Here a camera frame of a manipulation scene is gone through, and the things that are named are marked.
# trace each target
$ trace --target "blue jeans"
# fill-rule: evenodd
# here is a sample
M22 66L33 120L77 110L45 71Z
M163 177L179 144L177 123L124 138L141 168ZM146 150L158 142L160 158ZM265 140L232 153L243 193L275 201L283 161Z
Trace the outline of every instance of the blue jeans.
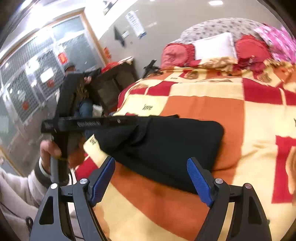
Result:
M93 111L93 103L91 99L86 98L80 101L77 105L77 109L74 112L74 117L91 118ZM85 131L85 138L88 139L93 134L92 130Z

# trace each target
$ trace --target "human hand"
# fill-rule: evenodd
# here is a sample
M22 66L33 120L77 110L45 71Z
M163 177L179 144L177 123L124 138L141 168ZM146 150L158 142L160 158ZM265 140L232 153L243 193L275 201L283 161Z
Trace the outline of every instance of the human hand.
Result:
M84 150L83 144L85 138L81 138L79 147L75 149L69 156L69 168L74 168L84 161ZM40 144L40 156L43 169L50 174L50 156L59 157L61 155L61 150L56 143L51 140L43 140Z
M91 83L91 76L88 76L88 77L84 77L84 83L86 85L89 85Z

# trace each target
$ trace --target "blue textured pad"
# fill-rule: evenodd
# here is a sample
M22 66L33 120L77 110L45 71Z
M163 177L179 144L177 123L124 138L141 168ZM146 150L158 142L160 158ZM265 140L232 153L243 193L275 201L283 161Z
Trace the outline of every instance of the blue textured pad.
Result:
M92 196L90 198L90 205L92 207L94 207L98 202L102 201L114 170L115 170L115 160L112 157L93 186Z
M210 187L191 158L187 160L187 172L200 197L200 200L208 207L212 206L214 201L211 198Z

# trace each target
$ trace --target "bedspread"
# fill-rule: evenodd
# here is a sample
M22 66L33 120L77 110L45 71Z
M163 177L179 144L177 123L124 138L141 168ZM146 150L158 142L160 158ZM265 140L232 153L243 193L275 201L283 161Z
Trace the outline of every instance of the bedspread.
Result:
M272 239L278 241L296 217L290 169L291 147L296 146L294 70L269 65L260 76L250 70L163 70L126 88L115 115L178 114L223 125L212 174L228 184L253 185L270 220ZM78 179L107 156L91 141L84 145L88 156L76 170ZM103 210L97 214L99 222L113 241L194 240L208 212L197 195L148 180L119 163L97 206ZM219 240L227 236L232 210L230 203Z

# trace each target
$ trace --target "gray cap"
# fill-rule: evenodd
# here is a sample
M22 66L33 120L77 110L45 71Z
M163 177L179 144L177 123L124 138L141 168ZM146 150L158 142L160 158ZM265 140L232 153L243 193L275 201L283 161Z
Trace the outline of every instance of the gray cap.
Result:
M67 68L70 68L70 67L76 68L76 66L75 66L75 64L73 62L67 62L67 63L65 63L65 65L64 65L64 71L66 71Z

